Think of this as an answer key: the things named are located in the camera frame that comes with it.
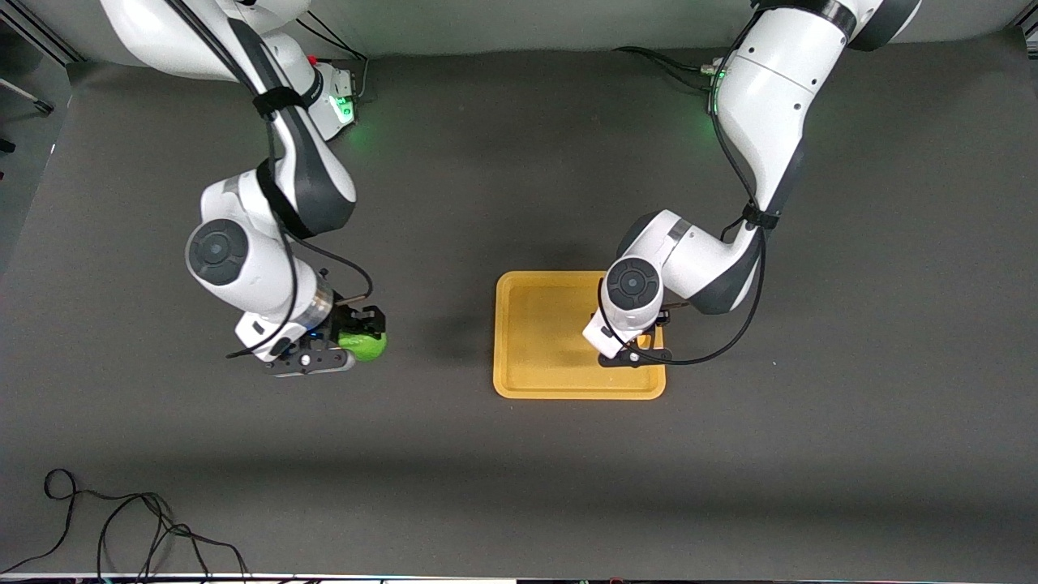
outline yellow tray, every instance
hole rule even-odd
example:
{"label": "yellow tray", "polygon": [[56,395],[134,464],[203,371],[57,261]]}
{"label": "yellow tray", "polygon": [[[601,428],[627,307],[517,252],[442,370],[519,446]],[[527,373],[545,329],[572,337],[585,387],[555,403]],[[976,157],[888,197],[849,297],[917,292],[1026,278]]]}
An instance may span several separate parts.
{"label": "yellow tray", "polygon": [[[603,368],[581,332],[600,271],[512,271],[497,280],[494,389],[511,399],[653,399],[665,368]],[[663,334],[656,333],[657,346]]]}

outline green ball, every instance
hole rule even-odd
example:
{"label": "green ball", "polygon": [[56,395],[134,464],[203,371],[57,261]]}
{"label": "green ball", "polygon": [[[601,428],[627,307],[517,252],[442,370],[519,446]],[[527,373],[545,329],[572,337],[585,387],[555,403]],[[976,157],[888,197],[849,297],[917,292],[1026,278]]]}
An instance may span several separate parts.
{"label": "green ball", "polygon": [[386,334],[383,333],[381,337],[376,339],[368,335],[344,333],[338,336],[338,346],[352,353],[357,361],[375,361],[386,351]]}

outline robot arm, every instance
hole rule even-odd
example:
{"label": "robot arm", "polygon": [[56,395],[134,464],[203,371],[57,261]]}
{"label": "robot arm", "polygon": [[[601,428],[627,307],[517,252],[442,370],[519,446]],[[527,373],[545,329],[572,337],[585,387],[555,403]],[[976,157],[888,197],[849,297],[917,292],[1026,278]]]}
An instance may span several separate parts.
{"label": "robot arm", "polygon": [[742,220],[735,240],[723,243],[671,211],[639,218],[602,280],[602,310],[583,332],[602,356],[614,358],[654,327],[664,287],[704,314],[728,313],[742,303],[764,226],[773,226],[782,214],[802,167],[803,119],[816,93],[848,41],[862,50],[884,45],[920,2],[755,2],[757,12],[718,71],[711,112],[753,172],[753,204],[744,211],[752,220]]}
{"label": "robot arm", "polygon": [[[307,106],[280,66],[279,58],[294,66],[298,59],[292,51],[275,53],[277,46],[272,48],[235,18],[240,12],[233,3],[103,0],[103,5],[119,37],[141,60],[174,75],[246,85],[284,146],[276,162],[264,161],[202,192],[202,224],[187,245],[195,279],[244,311],[235,331],[248,347],[243,353],[252,353],[272,373],[282,376],[345,370],[356,359],[377,357],[380,352],[370,347],[358,356],[338,344],[340,336],[363,335],[384,346],[384,317],[378,309],[350,309],[288,245],[284,231],[301,240],[342,227],[356,202],[349,173],[310,116],[313,104]],[[282,46],[298,50],[294,41]],[[320,71],[312,76],[320,78]]]}

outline gray table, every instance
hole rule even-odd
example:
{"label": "gray table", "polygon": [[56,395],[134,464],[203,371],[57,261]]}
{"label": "gray table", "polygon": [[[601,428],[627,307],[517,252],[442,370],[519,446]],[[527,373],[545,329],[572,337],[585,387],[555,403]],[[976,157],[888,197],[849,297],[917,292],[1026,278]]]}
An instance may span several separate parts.
{"label": "gray table", "polygon": [[[255,571],[1034,581],[1027,75],[1019,33],[847,55],[749,334],[655,401],[608,404],[494,393],[494,282],[603,269],[654,208],[716,231],[742,207],[702,99],[651,63],[375,62],[375,101],[333,143],[360,202],[317,241],[372,271],[390,351],[293,380],[222,359],[238,315],[183,259],[201,189],[264,157],[246,93],[80,69],[2,286],[0,556],[60,531],[39,481],[64,466],[163,493]],[[680,314],[668,338],[702,355],[742,314]],[[109,509],[84,504],[34,567],[90,569]],[[149,524],[114,529],[136,569]],[[193,569],[186,549],[164,567]]]}

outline black strap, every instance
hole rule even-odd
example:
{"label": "black strap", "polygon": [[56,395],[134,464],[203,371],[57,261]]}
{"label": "black strap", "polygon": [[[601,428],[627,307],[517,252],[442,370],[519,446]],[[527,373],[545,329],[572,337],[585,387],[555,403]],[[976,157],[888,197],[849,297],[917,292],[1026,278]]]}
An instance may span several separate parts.
{"label": "black strap", "polygon": [[772,215],[761,211],[752,202],[747,202],[742,207],[742,218],[752,225],[757,225],[763,229],[773,229],[778,224],[778,215]]}
{"label": "black strap", "polygon": [[252,99],[252,105],[255,106],[260,115],[264,117],[267,117],[271,113],[286,107],[306,107],[306,103],[303,102],[302,95],[297,93],[292,87],[284,86],[274,87],[266,93],[260,93]]}
{"label": "black strap", "polygon": [[839,28],[850,38],[857,27],[857,19],[850,8],[837,0],[752,0],[749,3],[758,12],[772,8],[797,8],[818,15]]}
{"label": "black strap", "polygon": [[292,234],[299,239],[313,237],[310,229],[303,224],[303,220],[299,218],[299,213],[296,213],[296,208],[284,196],[284,192],[274,182],[274,175],[271,173],[272,166],[269,158],[256,166],[256,182],[260,183],[260,191],[263,192],[270,204],[270,210],[281,219],[284,228],[289,229]]}

